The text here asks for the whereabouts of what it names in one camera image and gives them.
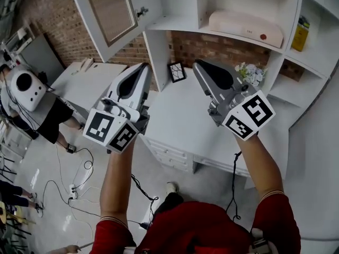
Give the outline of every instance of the power strip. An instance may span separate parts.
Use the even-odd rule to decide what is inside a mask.
[[[75,185],[74,184],[69,185],[69,195],[73,199],[77,199],[77,195],[75,194]]]

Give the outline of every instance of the cabinet door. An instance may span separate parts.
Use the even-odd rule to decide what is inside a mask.
[[[160,0],[74,1],[103,62],[141,34],[145,26],[162,13]]]

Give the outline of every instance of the person's hand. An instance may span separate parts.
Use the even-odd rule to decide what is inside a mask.
[[[78,246],[75,246],[73,244],[71,244],[70,246],[67,246],[66,249],[67,249],[67,253],[78,253],[78,250],[80,250]]]

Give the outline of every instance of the person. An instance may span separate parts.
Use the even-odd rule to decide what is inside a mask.
[[[17,112],[13,113],[13,117],[9,116],[5,109],[2,106],[2,102],[0,99],[0,111],[5,116],[5,118],[8,120],[10,124],[12,124],[15,127],[20,128],[23,130],[26,134],[28,134],[33,140],[37,139],[39,137],[39,134],[35,131],[33,131],[32,128],[22,119],[20,118],[19,114]]]
[[[260,196],[251,232],[234,223],[213,204],[183,202],[173,183],[165,202],[136,247],[128,230],[134,143],[110,156],[100,195],[101,220],[91,254],[97,253],[300,253],[300,234],[279,168],[254,135],[237,138],[248,171]]]
[[[29,207],[37,210],[39,216],[42,216],[42,205],[39,205],[36,193],[29,193],[25,189],[11,185],[10,183],[0,180],[0,201],[7,205]]]
[[[30,127],[49,142],[53,144],[57,142],[60,146],[64,147],[67,152],[75,152],[76,147],[70,145],[64,135],[59,131],[59,124],[64,123],[68,127],[80,131],[83,130],[83,124],[80,124],[72,116],[73,110],[51,92],[45,93],[33,112],[29,112],[18,105],[11,94],[11,79],[19,70],[28,70],[28,67],[18,65],[12,70],[6,64],[0,67],[0,80],[3,82],[1,100],[6,113],[11,117],[19,115]]]
[[[64,247],[64,248],[60,248],[60,249],[56,249],[56,250],[52,250],[47,252],[47,254],[68,254],[68,253],[78,253],[78,250],[80,250],[80,248],[78,246],[75,246],[73,244]]]

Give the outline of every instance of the white cabinet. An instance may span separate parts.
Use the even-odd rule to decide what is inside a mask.
[[[159,94],[150,108],[143,140],[164,165],[193,172],[195,162],[231,171],[239,148],[231,134],[217,128],[207,109],[210,103],[191,70],[190,79],[170,82],[171,53],[167,30],[229,37],[271,50],[262,90],[277,115],[260,132],[263,143],[286,173],[288,129],[317,97],[339,59],[339,0],[75,0],[87,30],[107,61],[135,36],[144,32]],[[280,48],[231,33],[209,30],[215,10],[233,10],[278,25],[284,39]],[[291,48],[300,14],[310,21],[302,52]],[[279,74],[284,61],[302,66],[299,81]],[[238,174],[248,176],[243,158]]]

